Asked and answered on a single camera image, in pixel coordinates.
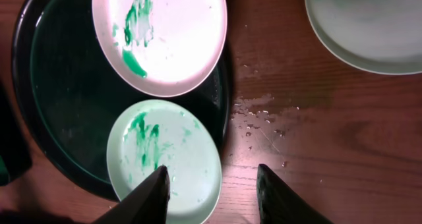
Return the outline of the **white plate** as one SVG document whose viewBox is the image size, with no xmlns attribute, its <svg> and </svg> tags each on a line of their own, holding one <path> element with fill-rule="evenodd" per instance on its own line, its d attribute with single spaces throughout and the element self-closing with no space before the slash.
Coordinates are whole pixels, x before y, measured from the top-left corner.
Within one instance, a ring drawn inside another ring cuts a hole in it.
<svg viewBox="0 0 422 224">
<path fill-rule="evenodd" d="M 226 0 L 92 0 L 100 47 L 133 88 L 168 98 L 214 70 L 226 40 Z"/>
</svg>

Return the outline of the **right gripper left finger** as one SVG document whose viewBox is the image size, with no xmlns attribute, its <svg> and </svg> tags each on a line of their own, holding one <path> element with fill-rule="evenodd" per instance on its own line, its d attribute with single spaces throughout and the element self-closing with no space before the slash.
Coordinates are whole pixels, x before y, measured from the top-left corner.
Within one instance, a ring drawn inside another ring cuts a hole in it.
<svg viewBox="0 0 422 224">
<path fill-rule="evenodd" d="M 95 224 L 164 224 L 170 199 L 169 175 L 159 166 L 114 208 L 94 221 Z"/>
</svg>

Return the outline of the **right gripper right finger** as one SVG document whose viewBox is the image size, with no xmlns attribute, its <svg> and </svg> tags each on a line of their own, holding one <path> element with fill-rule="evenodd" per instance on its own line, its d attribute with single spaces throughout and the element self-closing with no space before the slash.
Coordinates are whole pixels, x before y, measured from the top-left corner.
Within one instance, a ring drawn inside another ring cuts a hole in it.
<svg viewBox="0 0 422 224">
<path fill-rule="evenodd" d="M 256 195 L 263 224 L 332 224 L 265 164 L 258 165 Z"/>
</svg>

